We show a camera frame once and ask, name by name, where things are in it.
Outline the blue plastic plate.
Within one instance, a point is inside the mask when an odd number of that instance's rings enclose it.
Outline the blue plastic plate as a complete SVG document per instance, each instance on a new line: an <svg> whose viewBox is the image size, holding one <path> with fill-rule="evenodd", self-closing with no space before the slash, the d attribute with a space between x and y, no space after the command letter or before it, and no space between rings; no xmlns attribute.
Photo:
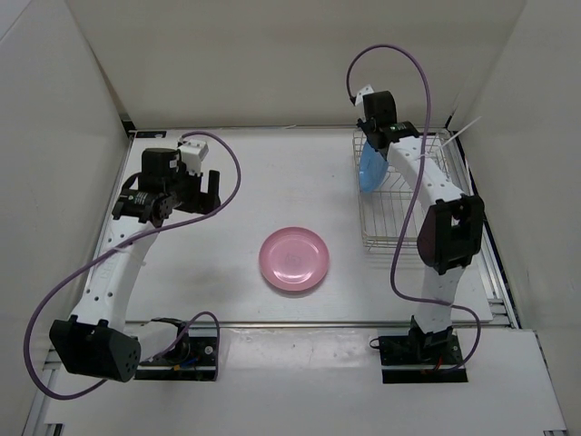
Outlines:
<svg viewBox="0 0 581 436"><path fill-rule="evenodd" d="M371 193L381 187L389 170L389 162L368 141L363 144L359 157L359 189Z"/></svg>

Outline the pink plastic plate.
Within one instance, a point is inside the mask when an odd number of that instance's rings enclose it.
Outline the pink plastic plate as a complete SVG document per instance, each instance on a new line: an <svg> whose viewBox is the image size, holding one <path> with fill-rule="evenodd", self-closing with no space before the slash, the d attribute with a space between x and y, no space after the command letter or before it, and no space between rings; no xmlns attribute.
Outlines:
<svg viewBox="0 0 581 436"><path fill-rule="evenodd" d="M318 286L330 268L330 251L315 232L285 227L270 234L258 255L262 277L282 292L308 292Z"/></svg>

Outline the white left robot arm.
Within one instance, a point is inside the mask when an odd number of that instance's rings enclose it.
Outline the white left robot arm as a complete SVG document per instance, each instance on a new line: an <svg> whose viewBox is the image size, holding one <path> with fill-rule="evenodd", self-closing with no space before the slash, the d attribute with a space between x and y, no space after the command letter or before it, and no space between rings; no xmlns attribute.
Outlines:
<svg viewBox="0 0 581 436"><path fill-rule="evenodd" d="M135 335L125 333L128 303L146 254L174 211L208 214L221 204L220 174L212 170L202 190L204 141L174 148L147 148L141 169L129 176L114 203L103 260L68 320L57 320L49 338L66 370L97 379L128 382L140 363L173 365L189 356L190 341L180 335L184 322L148 322Z"/></svg>

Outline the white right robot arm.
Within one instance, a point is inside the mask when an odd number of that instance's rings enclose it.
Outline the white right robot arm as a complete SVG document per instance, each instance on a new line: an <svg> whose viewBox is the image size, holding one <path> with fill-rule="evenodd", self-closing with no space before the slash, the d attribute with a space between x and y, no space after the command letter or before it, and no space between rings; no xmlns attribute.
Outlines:
<svg viewBox="0 0 581 436"><path fill-rule="evenodd" d="M453 184L427 153L427 136L397 119L388 91L367 85L354 98L358 121L371 150L396 169L412 191L409 205L421 206L424 221L417 237L425 265L418 308L412 316L408 352L416 362L440 356L452 341L451 314L459 281L481 247L484 203Z"/></svg>

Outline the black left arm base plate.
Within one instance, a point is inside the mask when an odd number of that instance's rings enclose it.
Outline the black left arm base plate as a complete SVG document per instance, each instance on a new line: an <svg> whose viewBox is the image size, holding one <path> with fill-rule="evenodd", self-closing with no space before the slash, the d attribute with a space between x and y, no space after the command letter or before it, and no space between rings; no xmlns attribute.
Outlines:
<svg viewBox="0 0 581 436"><path fill-rule="evenodd" d="M202 326L190 329L175 348L143 362L134 375L137 381L216 382L218 379L219 330Z"/></svg>

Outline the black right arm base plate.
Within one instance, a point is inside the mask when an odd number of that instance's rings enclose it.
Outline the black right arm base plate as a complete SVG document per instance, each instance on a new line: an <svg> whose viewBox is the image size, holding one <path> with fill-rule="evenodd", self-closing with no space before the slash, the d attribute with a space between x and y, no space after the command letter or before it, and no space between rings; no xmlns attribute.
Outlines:
<svg viewBox="0 0 581 436"><path fill-rule="evenodd" d="M372 338L372 350L379 352L383 384L466 383L464 367L453 370L463 361L457 335L436 349L418 354L412 349L407 335Z"/></svg>

